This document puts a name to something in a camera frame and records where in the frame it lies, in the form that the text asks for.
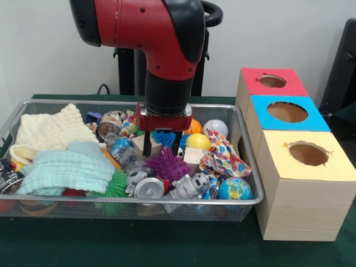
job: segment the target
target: green spiky ball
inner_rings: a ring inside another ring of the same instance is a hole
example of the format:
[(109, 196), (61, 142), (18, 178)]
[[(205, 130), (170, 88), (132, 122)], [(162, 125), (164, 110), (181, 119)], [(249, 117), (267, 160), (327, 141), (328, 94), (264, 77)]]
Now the green spiky ball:
[[(124, 171), (116, 169), (115, 173), (112, 175), (112, 180), (106, 188), (104, 194), (98, 192), (89, 192), (87, 196), (94, 197), (127, 197), (125, 189), (127, 186), (127, 175)], [(109, 216), (114, 216), (120, 212), (125, 206), (123, 203), (109, 203), (103, 202), (100, 205), (106, 211)]]

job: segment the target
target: silver toy robot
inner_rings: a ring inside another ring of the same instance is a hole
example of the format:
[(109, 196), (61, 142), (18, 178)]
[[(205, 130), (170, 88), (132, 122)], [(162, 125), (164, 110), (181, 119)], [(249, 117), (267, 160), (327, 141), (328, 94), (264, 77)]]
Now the silver toy robot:
[[(205, 173), (195, 174), (190, 177), (186, 174), (182, 179), (172, 182), (175, 187), (169, 191), (163, 198), (164, 199), (201, 199), (204, 189), (210, 184), (209, 177)], [(166, 212), (172, 213), (177, 209), (180, 204), (165, 204)]]

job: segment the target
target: colorful polka dot cloth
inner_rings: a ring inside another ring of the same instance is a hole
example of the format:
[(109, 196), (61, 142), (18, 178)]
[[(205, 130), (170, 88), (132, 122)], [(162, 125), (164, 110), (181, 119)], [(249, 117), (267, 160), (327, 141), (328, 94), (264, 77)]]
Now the colorful polka dot cloth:
[(232, 144), (217, 131), (208, 130), (205, 135), (212, 147), (201, 159), (200, 170), (215, 176), (245, 177), (251, 173), (251, 168), (236, 154)]
[(122, 128), (120, 136), (132, 139), (134, 137), (143, 135), (145, 132), (140, 131), (136, 122), (136, 115), (133, 111), (127, 110), (126, 113), (122, 113)]

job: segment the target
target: yellow square lid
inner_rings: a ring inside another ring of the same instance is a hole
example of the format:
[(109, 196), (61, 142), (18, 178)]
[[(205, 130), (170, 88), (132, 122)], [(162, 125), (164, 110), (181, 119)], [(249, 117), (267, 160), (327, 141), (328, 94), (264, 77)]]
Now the yellow square lid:
[(271, 130), (263, 133), (281, 178), (356, 181), (356, 170), (332, 133)]

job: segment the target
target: red square lid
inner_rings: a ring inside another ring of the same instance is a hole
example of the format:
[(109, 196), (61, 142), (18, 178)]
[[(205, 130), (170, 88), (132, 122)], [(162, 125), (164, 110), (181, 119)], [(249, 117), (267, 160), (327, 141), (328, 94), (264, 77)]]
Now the red square lid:
[(250, 95), (309, 96), (293, 69), (242, 68)]

